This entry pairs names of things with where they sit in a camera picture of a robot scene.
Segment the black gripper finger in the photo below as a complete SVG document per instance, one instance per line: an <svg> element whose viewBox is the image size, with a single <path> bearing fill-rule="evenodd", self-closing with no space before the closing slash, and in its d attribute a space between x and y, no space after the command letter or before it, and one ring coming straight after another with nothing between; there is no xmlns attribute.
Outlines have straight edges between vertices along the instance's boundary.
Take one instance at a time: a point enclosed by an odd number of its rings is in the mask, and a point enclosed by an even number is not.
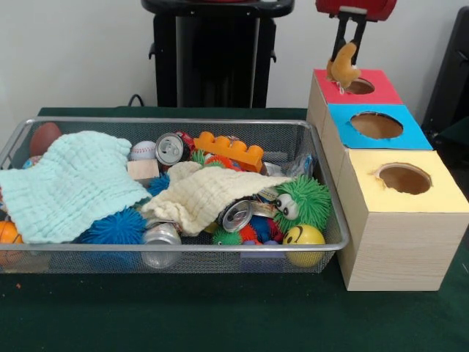
<svg viewBox="0 0 469 352"><path fill-rule="evenodd" d="M354 20L354 22L357 23L354 38L352 39L352 41L356 46L356 53L358 53L361 47L361 41L366 28L367 20L365 15L354 15L352 19Z"/></svg>
<svg viewBox="0 0 469 352"><path fill-rule="evenodd" d="M333 58L337 57L338 52L340 49L345 45L346 40L344 39L346 29L347 29L347 22L349 20L349 16L345 13L338 14L339 25L336 33L336 39L333 47Z"/></svg>

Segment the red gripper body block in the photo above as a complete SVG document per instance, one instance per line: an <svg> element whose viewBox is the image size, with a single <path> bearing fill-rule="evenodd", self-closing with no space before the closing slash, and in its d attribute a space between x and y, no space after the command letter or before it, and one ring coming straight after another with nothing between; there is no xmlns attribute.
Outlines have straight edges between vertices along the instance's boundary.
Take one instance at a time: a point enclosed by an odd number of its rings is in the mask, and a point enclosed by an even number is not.
<svg viewBox="0 0 469 352"><path fill-rule="evenodd" d="M318 12L337 16L339 13L365 15L368 21L386 21L396 6L397 0L316 0Z"/></svg>

